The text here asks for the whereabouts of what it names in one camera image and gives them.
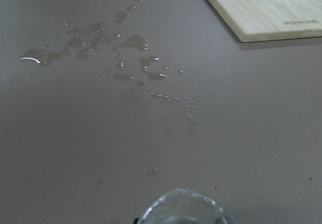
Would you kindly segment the clear glass shaker cup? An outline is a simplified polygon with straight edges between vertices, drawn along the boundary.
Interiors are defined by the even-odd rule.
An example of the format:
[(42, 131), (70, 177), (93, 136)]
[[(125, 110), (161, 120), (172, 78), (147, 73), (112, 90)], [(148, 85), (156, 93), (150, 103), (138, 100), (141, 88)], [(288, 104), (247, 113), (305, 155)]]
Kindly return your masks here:
[(213, 199), (187, 188), (159, 197), (134, 223), (235, 223)]

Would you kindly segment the bamboo cutting board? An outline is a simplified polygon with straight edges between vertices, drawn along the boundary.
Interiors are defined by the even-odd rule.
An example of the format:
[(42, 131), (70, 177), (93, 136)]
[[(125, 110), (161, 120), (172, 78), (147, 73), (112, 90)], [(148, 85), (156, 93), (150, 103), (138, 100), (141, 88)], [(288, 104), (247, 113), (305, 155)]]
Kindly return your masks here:
[(208, 0), (241, 42), (321, 36), (321, 0)]

